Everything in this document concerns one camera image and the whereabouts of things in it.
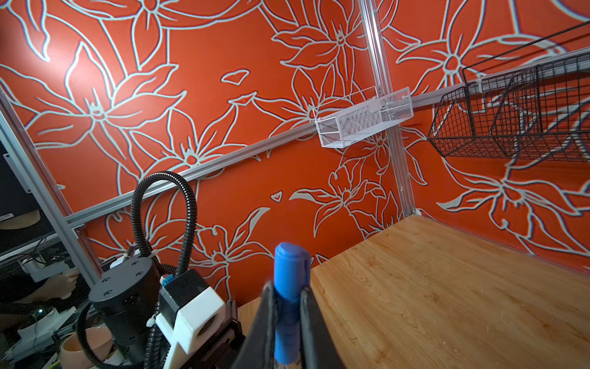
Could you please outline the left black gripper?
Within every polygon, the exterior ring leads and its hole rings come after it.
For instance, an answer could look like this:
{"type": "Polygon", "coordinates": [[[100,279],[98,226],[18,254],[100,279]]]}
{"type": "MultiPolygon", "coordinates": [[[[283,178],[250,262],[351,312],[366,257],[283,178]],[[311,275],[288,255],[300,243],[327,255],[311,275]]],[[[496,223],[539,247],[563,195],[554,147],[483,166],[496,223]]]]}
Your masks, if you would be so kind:
{"type": "Polygon", "coordinates": [[[217,315],[202,330],[209,337],[193,356],[193,368],[231,368],[244,343],[236,301],[226,304],[224,321],[217,315]]]}

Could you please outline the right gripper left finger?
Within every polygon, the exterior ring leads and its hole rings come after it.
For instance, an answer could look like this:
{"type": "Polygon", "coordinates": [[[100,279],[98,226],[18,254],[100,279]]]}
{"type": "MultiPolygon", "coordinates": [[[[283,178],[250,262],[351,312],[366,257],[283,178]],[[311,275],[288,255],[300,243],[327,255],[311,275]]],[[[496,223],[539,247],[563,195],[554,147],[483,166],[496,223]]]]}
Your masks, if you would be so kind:
{"type": "Polygon", "coordinates": [[[235,362],[233,369],[275,368],[275,329],[277,326],[277,298],[273,281],[268,281],[261,294],[260,304],[249,334],[235,362]]]}

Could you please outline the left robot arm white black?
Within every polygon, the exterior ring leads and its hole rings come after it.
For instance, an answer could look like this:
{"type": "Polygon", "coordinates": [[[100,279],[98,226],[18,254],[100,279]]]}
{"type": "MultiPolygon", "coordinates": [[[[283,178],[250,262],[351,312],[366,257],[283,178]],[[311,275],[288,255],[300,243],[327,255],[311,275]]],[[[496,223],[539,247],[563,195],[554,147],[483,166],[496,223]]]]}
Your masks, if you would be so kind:
{"type": "Polygon", "coordinates": [[[126,368],[231,367],[244,342],[237,309],[189,267],[198,220],[192,187],[173,172],[147,176],[133,193],[131,219],[135,248],[103,273],[78,315],[75,331],[85,356],[96,368],[110,367],[89,343],[86,315],[94,309],[126,368]],[[158,261],[142,223],[145,192],[158,181],[174,184],[184,195],[185,230],[176,266],[158,261]]]}

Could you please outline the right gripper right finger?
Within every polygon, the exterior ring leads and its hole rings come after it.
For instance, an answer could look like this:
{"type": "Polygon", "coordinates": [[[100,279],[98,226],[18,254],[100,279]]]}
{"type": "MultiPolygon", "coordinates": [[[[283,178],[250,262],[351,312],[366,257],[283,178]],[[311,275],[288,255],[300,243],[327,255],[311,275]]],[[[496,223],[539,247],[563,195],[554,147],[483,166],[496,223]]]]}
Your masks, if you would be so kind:
{"type": "Polygon", "coordinates": [[[302,368],[345,369],[310,286],[301,292],[300,316],[302,368]]]}

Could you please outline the blue pen cap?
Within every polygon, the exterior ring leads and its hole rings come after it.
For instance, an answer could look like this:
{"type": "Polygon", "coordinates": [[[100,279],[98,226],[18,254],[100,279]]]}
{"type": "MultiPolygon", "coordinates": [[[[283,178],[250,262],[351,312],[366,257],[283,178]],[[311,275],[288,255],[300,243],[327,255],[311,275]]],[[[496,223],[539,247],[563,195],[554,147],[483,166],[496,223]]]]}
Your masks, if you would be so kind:
{"type": "Polygon", "coordinates": [[[309,252],[287,242],[275,248],[273,285],[277,302],[274,358],[290,365],[300,356],[301,293],[310,284],[309,252]]]}

